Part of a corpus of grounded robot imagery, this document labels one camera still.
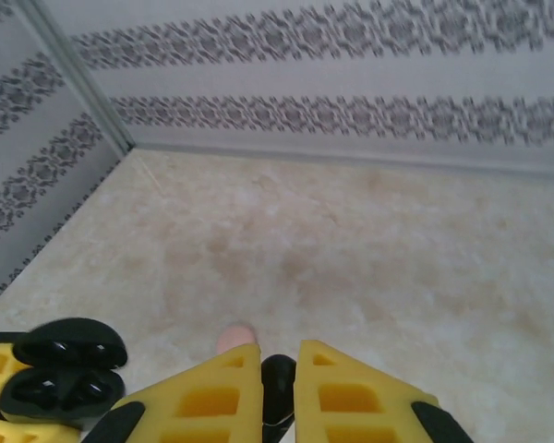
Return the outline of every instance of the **marble floor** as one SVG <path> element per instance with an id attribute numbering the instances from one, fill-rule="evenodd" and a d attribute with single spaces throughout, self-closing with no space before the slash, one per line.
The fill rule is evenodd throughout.
<path id="1" fill-rule="evenodd" d="M 134 150 L 0 297 L 95 317 L 134 391 L 244 319 L 440 398 L 476 443 L 554 443 L 554 182 Z M 290 432 L 284 442 L 294 441 Z"/>

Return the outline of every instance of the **beige tile floor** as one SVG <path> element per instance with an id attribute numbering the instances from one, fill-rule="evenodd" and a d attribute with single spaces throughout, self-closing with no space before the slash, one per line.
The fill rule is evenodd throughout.
<path id="1" fill-rule="evenodd" d="M 0 297 L 101 319 L 134 391 L 243 318 L 436 394 L 476 443 L 554 443 L 554 182 L 135 150 Z M 284 442 L 293 442 L 290 432 Z"/>

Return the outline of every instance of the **gray wallpaper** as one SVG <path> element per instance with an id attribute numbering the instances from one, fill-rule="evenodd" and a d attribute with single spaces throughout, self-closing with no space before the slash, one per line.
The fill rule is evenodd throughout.
<path id="1" fill-rule="evenodd" d="M 554 171 L 554 0 L 45 4 L 137 142 Z"/>
<path id="2" fill-rule="evenodd" d="M 0 293 L 119 159 L 0 0 Z"/>

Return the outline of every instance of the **patterned wall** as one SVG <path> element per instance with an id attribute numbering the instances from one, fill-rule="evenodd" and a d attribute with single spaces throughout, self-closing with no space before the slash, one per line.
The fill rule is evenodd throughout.
<path id="1" fill-rule="evenodd" d="M 136 141 L 554 171 L 554 0 L 46 0 Z"/>
<path id="2" fill-rule="evenodd" d="M 0 0 L 0 293 L 118 163 L 16 12 Z"/>

